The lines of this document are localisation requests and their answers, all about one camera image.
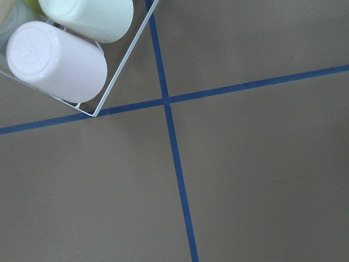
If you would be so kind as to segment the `pink plastic cup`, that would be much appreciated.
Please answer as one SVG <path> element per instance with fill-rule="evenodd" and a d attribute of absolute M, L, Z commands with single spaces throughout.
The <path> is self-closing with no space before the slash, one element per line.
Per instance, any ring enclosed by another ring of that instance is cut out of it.
<path fill-rule="evenodd" d="M 39 21 L 13 32 L 6 59 L 19 80 L 71 103 L 96 97 L 107 78 L 106 59 L 96 45 Z"/>

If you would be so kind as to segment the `pale green plastic cup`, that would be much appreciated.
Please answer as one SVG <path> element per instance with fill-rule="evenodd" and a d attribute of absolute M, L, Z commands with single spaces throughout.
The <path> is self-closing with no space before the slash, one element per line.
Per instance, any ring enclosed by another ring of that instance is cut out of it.
<path fill-rule="evenodd" d="M 101 43 L 120 40 L 129 30 L 134 16 L 134 4 L 129 0 L 46 0 L 39 4 L 54 22 Z"/>

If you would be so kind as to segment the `yellow plastic cup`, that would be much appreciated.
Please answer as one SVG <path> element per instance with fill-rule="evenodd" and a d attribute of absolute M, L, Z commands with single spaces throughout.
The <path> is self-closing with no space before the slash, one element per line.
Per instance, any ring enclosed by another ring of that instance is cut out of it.
<path fill-rule="evenodd" d="M 23 0 L 29 7 L 33 9 L 40 9 L 40 4 L 38 0 Z"/>

